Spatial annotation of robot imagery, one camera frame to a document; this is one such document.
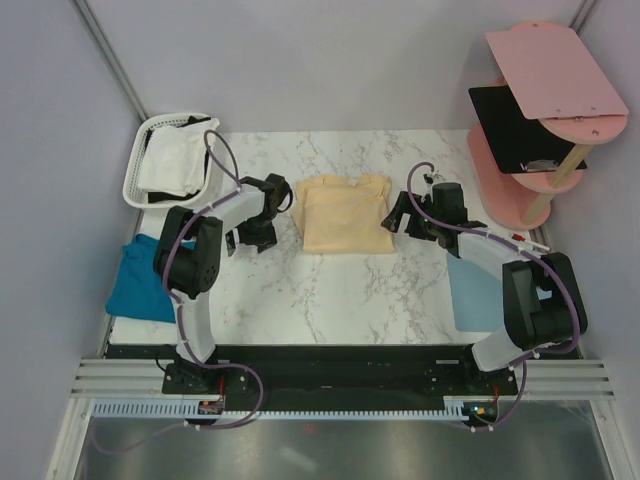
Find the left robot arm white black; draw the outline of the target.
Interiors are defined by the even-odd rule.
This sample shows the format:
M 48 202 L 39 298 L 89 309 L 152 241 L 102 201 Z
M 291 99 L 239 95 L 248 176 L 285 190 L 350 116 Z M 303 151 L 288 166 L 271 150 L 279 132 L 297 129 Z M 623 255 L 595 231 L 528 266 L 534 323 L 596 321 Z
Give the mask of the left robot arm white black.
M 216 282 L 224 253 L 236 246 L 262 253 L 277 245 L 273 220 L 293 201 L 286 179 L 244 177 L 234 190 L 200 211 L 171 208 L 164 221 L 153 268 L 176 310 L 177 354 L 191 363 L 185 382 L 208 393 L 219 382 L 219 369 L 207 360 L 216 349 L 209 312 L 209 291 Z

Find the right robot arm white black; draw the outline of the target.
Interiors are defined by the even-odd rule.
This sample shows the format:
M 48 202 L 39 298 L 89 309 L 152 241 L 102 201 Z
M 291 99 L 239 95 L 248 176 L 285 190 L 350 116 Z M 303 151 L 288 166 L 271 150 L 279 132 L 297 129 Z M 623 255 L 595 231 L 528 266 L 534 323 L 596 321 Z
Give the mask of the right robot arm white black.
M 437 243 L 451 256 L 468 261 L 500 281 L 502 323 L 470 348 L 472 360 L 458 368 L 467 392 L 483 392 L 494 371 L 513 367 L 535 353 L 573 350 L 588 319 L 567 255 L 541 254 L 492 233 L 468 218 L 462 187 L 435 184 L 423 197 L 402 191 L 381 226 L 396 233 L 408 216 L 405 232 Z

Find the black clipboard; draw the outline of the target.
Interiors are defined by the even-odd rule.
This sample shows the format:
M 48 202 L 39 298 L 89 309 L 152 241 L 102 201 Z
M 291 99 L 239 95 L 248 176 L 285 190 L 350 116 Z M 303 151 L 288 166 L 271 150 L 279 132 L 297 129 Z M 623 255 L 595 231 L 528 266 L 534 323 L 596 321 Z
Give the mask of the black clipboard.
M 538 120 L 526 119 L 508 86 L 474 87 L 468 93 L 501 173 L 555 171 L 574 148 Z

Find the pink tiered shelf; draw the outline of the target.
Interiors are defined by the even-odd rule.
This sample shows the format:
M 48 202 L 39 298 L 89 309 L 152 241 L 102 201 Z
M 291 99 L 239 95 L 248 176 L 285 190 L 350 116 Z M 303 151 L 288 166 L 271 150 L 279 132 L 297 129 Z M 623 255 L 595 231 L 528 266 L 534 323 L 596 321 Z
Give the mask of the pink tiered shelf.
M 467 141 L 481 200 L 490 217 L 513 230 L 532 230 L 551 213 L 551 202 L 584 174 L 591 150 L 618 137 L 629 110 L 578 34 L 548 22 L 524 22 L 486 35 L 500 71 L 524 117 L 575 146 L 552 172 L 504 174 L 479 120 Z

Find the red capped marker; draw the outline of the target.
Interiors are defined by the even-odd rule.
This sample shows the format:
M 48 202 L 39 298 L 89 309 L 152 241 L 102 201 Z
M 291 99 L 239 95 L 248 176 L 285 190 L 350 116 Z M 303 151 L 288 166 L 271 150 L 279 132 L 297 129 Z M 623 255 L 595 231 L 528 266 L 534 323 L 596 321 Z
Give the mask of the red capped marker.
M 524 237 L 524 236 L 522 236 L 520 234 L 516 234 L 516 233 L 512 234 L 511 235 L 511 239 L 516 241 L 516 242 L 520 242 L 520 243 L 526 244 L 532 249 L 537 249 L 537 250 L 543 251 L 543 252 L 550 252 L 551 251 L 551 248 L 549 246 L 546 246 L 544 244 L 541 244 L 541 243 L 535 242 L 533 240 L 527 239 L 526 237 Z

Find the aluminium frame rail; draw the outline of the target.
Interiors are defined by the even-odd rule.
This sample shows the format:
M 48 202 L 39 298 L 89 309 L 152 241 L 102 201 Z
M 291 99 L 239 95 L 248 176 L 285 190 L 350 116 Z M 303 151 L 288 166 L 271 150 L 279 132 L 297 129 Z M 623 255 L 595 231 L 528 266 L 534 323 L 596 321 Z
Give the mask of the aluminium frame rail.
M 162 395 L 163 372 L 153 360 L 82 360 L 72 398 L 156 398 Z

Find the blue folded t shirt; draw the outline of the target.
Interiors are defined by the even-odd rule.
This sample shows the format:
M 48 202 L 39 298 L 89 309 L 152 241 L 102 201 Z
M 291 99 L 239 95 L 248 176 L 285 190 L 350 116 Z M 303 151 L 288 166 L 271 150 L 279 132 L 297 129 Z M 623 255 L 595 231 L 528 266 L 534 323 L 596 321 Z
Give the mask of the blue folded t shirt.
M 114 317 L 174 324 L 175 305 L 153 269 L 159 241 L 137 234 L 122 248 L 122 258 L 105 310 Z

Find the yellow t shirt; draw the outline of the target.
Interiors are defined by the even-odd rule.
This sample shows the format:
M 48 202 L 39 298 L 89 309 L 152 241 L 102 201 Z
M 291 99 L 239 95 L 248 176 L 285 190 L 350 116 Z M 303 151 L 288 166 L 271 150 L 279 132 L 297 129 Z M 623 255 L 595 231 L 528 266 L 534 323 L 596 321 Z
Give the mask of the yellow t shirt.
M 389 214 L 391 180 L 386 175 L 357 178 L 324 175 L 301 180 L 291 212 L 309 254 L 388 254 L 391 233 L 381 226 Z

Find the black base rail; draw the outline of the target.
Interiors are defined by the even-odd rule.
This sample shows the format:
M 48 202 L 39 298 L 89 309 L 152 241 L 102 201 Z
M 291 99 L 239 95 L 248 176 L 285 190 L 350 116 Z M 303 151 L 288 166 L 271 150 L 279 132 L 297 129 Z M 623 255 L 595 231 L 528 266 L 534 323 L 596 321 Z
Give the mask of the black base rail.
M 153 360 L 165 394 L 221 395 L 250 410 L 437 408 L 448 396 L 514 396 L 506 368 L 483 373 L 470 347 L 222 345 L 203 369 L 169 345 L 111 345 L 108 359 Z

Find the light blue clipboard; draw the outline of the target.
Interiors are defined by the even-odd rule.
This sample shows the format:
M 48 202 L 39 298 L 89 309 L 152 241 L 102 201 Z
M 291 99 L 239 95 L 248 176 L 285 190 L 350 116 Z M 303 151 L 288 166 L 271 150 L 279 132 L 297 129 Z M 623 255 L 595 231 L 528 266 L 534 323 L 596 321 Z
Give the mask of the light blue clipboard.
M 501 328 L 501 281 L 472 262 L 450 254 L 446 259 L 456 329 L 493 333 Z

